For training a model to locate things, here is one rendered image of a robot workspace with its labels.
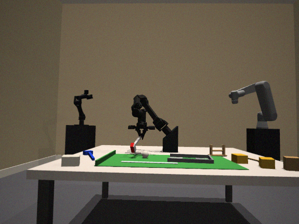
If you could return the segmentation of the blue putter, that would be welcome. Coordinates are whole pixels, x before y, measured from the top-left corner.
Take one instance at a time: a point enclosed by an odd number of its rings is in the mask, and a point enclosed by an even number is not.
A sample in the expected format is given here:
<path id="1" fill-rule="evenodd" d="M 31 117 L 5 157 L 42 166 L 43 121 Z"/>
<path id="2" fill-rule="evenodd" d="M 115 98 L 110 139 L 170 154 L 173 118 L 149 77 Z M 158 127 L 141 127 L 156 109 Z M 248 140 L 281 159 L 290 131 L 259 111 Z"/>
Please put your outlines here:
<path id="1" fill-rule="evenodd" d="M 93 151 L 91 151 L 91 150 L 89 150 L 89 151 L 83 151 L 83 155 L 89 155 L 92 161 L 95 160 L 95 158 L 93 156 Z"/>

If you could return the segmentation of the white golf ball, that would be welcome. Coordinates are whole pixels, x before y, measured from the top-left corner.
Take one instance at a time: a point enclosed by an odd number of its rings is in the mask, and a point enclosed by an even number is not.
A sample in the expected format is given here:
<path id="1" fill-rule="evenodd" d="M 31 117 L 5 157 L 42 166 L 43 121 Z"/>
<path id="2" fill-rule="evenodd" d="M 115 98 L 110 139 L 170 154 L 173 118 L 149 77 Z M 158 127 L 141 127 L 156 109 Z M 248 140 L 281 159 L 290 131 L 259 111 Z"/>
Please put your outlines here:
<path id="1" fill-rule="evenodd" d="M 142 152 L 142 157 L 147 158 L 149 156 L 149 153 L 147 151 Z"/>

